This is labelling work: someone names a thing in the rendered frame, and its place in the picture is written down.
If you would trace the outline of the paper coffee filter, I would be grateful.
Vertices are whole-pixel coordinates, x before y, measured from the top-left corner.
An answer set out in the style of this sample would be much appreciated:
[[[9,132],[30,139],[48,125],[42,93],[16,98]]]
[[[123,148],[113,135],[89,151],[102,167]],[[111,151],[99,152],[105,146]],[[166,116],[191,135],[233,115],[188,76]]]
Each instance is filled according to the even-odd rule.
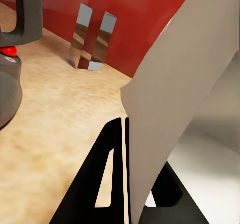
[[[120,93],[132,224],[167,161],[210,224],[240,224],[240,0],[185,0]]]

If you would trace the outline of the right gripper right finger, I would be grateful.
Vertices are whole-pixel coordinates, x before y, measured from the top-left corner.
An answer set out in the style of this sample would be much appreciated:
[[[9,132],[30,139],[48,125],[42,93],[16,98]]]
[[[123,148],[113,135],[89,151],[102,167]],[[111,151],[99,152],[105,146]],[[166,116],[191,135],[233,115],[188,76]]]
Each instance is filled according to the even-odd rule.
[[[125,119],[128,218],[132,224],[130,197],[130,121]],[[167,161],[152,188],[157,207],[145,205],[139,224],[210,224],[172,166]]]

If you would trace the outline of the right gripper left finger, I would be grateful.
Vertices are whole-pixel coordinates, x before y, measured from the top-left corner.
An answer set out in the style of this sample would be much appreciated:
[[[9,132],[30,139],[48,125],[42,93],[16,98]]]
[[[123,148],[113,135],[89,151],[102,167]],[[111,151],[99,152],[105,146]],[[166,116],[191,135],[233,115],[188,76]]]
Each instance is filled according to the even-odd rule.
[[[113,148],[111,205],[95,207]],[[104,125],[49,224],[125,224],[121,117]]]

